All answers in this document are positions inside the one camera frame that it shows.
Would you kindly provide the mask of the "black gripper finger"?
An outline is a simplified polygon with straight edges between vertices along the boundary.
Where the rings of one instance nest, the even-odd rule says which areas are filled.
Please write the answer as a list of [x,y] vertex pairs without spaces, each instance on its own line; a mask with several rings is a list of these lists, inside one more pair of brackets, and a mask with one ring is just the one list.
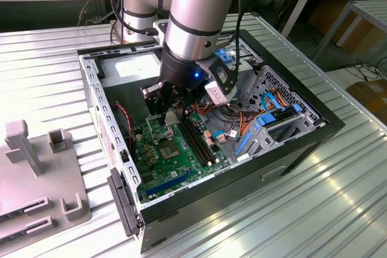
[[192,103],[195,103],[197,98],[200,95],[199,89],[182,89],[178,93],[178,119],[181,120],[184,115],[185,111],[188,110]]
[[177,87],[170,82],[157,82],[147,88],[141,88],[140,92],[150,114],[164,125],[166,113],[176,99]]

